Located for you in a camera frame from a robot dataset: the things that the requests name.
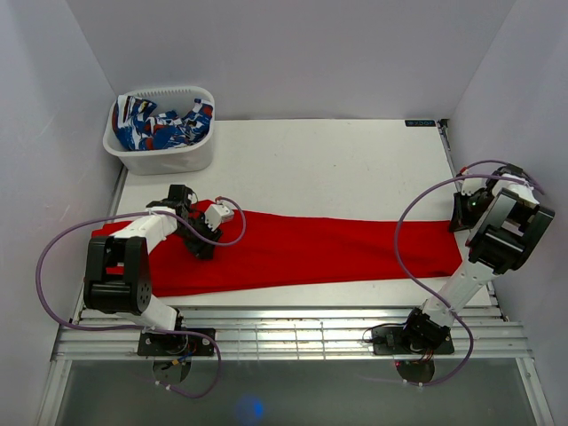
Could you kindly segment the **red trousers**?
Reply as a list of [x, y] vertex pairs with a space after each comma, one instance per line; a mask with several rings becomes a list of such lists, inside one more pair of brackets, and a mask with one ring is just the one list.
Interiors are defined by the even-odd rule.
[[246, 211], [220, 226], [211, 260], [174, 234], [150, 254], [156, 296], [451, 275], [461, 264], [446, 221], [348, 220]]

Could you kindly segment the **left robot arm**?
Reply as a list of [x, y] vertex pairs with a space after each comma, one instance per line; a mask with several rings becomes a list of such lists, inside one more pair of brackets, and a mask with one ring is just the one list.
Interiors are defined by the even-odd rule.
[[220, 225], [234, 216], [219, 202], [199, 211], [192, 201], [189, 187], [171, 185], [166, 198], [146, 205], [146, 215], [109, 235], [91, 238], [85, 268], [85, 306], [146, 329], [160, 329], [157, 343], [172, 355], [186, 348], [188, 334], [179, 326], [178, 310], [153, 295], [150, 254], [176, 234], [193, 256], [209, 260], [212, 243], [222, 236]]

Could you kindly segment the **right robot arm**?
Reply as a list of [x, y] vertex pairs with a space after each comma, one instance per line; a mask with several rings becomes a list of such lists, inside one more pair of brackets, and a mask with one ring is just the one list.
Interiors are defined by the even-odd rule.
[[434, 351], [450, 338], [456, 315], [488, 282], [525, 264], [547, 231], [555, 212], [540, 204], [538, 186], [517, 165], [496, 162], [490, 175], [473, 175], [464, 167], [454, 194], [449, 231], [469, 231], [467, 255], [440, 291], [411, 310], [401, 329], [411, 352]]

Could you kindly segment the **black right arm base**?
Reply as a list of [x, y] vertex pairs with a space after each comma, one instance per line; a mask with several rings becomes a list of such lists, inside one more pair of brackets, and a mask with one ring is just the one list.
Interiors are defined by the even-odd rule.
[[454, 354], [451, 338], [446, 339], [437, 348], [432, 343], [412, 340], [403, 336], [403, 327], [395, 325], [378, 326], [371, 329], [370, 343], [374, 355], [434, 355]]

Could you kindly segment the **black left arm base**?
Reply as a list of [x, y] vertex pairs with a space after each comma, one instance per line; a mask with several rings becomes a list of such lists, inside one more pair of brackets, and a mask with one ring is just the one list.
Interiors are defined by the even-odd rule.
[[212, 343], [195, 335], [172, 335], [142, 332], [138, 340], [137, 355], [145, 357], [208, 357], [214, 354]]

